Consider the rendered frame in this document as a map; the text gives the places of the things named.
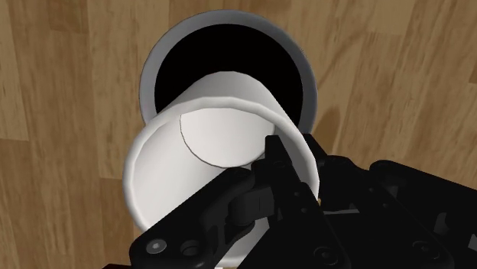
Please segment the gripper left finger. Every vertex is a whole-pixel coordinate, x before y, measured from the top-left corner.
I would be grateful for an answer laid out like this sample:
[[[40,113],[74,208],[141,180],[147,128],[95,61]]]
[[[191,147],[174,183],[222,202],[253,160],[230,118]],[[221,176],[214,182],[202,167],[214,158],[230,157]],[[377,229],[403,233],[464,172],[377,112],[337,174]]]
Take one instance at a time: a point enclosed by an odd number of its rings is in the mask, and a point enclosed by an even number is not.
[[[214,269],[251,233],[268,229],[237,269],[351,269],[351,261],[280,138],[250,169],[228,168],[135,239],[132,269]]]

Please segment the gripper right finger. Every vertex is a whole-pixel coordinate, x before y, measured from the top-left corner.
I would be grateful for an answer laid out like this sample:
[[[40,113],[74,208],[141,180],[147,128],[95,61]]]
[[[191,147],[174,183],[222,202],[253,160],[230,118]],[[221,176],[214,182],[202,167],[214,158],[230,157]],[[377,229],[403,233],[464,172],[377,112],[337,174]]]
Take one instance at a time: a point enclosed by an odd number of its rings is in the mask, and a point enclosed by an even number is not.
[[[363,169],[304,138],[350,269],[477,269],[477,190],[390,160]]]

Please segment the white cup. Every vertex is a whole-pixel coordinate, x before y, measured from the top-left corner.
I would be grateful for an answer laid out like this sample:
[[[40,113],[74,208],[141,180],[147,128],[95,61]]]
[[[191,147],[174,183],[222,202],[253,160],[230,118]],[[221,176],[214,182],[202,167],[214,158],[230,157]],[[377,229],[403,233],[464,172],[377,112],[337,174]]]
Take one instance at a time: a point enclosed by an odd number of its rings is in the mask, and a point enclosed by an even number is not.
[[[125,201],[135,224],[150,228],[224,169],[250,167],[264,156],[265,138],[278,135],[300,179],[319,189],[314,158],[292,117],[303,108],[297,75],[255,78],[221,71],[168,83],[173,96],[148,116],[123,170]]]

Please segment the grey cup with black inside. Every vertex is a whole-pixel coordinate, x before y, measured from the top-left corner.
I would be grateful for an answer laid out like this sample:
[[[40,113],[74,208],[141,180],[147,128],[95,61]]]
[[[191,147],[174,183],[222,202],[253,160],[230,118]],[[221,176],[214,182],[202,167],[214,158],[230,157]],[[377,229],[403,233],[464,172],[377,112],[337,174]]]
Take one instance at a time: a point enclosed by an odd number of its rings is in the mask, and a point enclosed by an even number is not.
[[[144,122],[198,79],[219,71],[236,71],[257,79],[301,132],[312,131],[317,89],[305,53],[286,31],[268,19],[231,9],[186,18],[153,46],[139,86]]]

